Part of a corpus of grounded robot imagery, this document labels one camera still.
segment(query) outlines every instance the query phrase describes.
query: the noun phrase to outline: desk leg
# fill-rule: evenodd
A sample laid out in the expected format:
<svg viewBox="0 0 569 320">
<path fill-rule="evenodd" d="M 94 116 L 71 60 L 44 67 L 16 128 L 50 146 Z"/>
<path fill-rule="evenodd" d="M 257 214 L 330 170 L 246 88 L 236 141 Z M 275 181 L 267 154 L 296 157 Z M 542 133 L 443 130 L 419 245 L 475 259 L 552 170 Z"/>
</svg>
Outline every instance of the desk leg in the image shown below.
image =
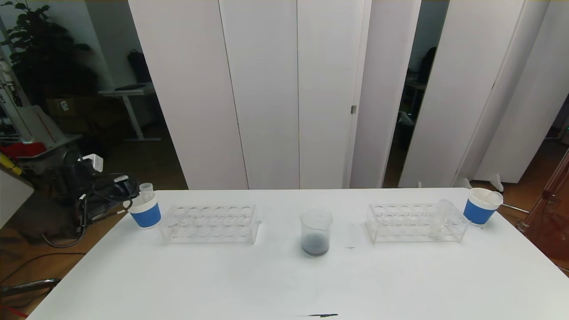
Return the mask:
<svg viewBox="0 0 569 320">
<path fill-rule="evenodd" d="M 122 96 L 122 101 L 125 103 L 126 111 L 129 113 L 130 123 L 133 125 L 134 131 L 137 133 L 137 137 L 134 139 L 125 139 L 125 141 L 160 141 L 160 138 L 145 138 L 142 134 L 141 126 L 138 124 L 137 115 L 134 114 L 134 109 L 130 103 L 130 98 L 128 96 Z"/>
</svg>

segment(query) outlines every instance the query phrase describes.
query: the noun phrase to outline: small plastic cup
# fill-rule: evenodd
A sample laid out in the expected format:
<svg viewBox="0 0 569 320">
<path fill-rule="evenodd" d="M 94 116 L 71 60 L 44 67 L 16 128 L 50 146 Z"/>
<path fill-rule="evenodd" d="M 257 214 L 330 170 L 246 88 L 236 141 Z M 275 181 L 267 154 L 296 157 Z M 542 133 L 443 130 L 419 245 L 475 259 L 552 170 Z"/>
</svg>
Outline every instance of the small plastic cup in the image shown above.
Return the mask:
<svg viewBox="0 0 569 320">
<path fill-rule="evenodd" d="M 464 216 L 473 224 L 485 224 L 503 203 L 504 197 L 499 192 L 472 188 L 464 207 Z"/>
<path fill-rule="evenodd" d="M 300 243 L 307 255 L 318 257 L 330 248 L 332 214 L 324 208 L 310 208 L 300 215 Z"/>
<path fill-rule="evenodd" d="M 129 204 L 129 201 L 125 201 L 123 206 L 128 208 Z M 154 228 L 162 218 L 154 193 L 144 196 L 140 195 L 134 198 L 133 205 L 129 208 L 129 212 L 138 226 L 143 229 Z"/>
</svg>

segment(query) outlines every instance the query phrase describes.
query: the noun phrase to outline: blue and white paper cup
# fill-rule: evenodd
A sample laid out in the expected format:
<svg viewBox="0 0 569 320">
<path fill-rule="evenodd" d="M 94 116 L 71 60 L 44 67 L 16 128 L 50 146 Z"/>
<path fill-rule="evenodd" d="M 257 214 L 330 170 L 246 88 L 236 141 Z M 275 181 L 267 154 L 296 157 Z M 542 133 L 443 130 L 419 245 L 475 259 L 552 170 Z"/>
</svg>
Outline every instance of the blue and white paper cup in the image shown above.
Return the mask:
<svg viewBox="0 0 569 320">
<path fill-rule="evenodd" d="M 125 201 L 123 206 L 127 208 L 129 204 L 129 201 Z M 158 201 L 154 193 L 141 194 L 134 198 L 129 212 L 133 216 L 134 221 L 144 229 L 154 228 L 161 218 L 160 208 L 158 208 Z"/>
<path fill-rule="evenodd" d="M 504 197 L 499 192 L 472 188 L 464 207 L 464 216 L 474 224 L 485 224 L 503 203 Z"/>
</svg>

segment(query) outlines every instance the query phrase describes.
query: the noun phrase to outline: white desk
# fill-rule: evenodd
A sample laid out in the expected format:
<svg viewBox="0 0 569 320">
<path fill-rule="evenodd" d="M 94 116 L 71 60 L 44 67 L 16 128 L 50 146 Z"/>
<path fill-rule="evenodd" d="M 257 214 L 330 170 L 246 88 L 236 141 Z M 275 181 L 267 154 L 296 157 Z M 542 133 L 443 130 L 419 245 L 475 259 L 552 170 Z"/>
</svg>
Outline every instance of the white desk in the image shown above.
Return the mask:
<svg viewBox="0 0 569 320">
<path fill-rule="evenodd" d="M 136 139 L 127 139 L 126 141 L 160 141 L 160 138 L 145 138 L 142 134 L 142 129 L 138 123 L 137 115 L 134 113 L 133 105 L 130 101 L 130 96 L 145 96 L 151 93 L 155 93 L 156 90 L 152 82 L 146 83 L 144 87 L 132 90 L 116 90 L 107 89 L 99 91 L 99 95 L 104 97 L 121 97 L 122 101 L 125 103 L 126 111 L 129 113 L 130 123 L 133 125 L 133 129 L 137 134 Z"/>
<path fill-rule="evenodd" d="M 29 320 L 569 318 L 567 277 L 499 214 L 483 229 L 471 226 L 460 244 L 370 243 L 368 203 L 446 198 L 462 209 L 467 189 L 156 194 L 162 212 L 173 204 L 255 203 L 263 215 L 257 242 L 165 246 L 157 228 L 140 229 L 127 215 Z M 311 206 L 334 214 L 330 250 L 317 258 L 299 244 L 299 212 Z"/>
</svg>

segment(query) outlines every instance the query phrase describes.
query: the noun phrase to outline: white folding screen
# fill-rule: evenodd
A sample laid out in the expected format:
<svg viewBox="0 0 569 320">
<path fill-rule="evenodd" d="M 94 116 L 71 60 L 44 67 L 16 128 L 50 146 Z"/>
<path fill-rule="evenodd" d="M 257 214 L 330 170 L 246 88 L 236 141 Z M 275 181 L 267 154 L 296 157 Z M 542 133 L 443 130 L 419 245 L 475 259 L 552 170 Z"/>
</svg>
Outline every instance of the white folding screen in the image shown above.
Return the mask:
<svg viewBox="0 0 569 320">
<path fill-rule="evenodd" d="M 420 0 L 372 2 L 351 188 L 381 188 Z"/>
<path fill-rule="evenodd" d="M 399 187 L 450 187 L 524 0 L 451 1 Z"/>
<path fill-rule="evenodd" d="M 344 185 L 370 5 L 370 0 L 298 0 L 300 188 Z"/>
<path fill-rule="evenodd" d="M 296 0 L 220 0 L 250 189 L 298 189 Z"/>
<path fill-rule="evenodd" d="M 371 0 L 131 0 L 189 188 L 349 184 Z"/>
<path fill-rule="evenodd" d="M 548 5 L 549 1 L 525 1 L 523 4 L 516 30 L 496 77 L 494 88 L 488 97 L 486 107 L 458 172 L 456 180 L 458 185 L 461 185 L 464 179 L 472 180 L 475 178 L 476 171 L 512 99 L 519 77 L 522 75 L 541 28 Z M 490 173 L 486 178 L 493 179 L 496 173 Z"/>
<path fill-rule="evenodd" d="M 517 183 L 569 92 L 569 2 L 551 1 L 475 179 Z"/>
<path fill-rule="evenodd" d="M 247 189 L 218 2 L 129 5 L 188 188 Z"/>
</svg>

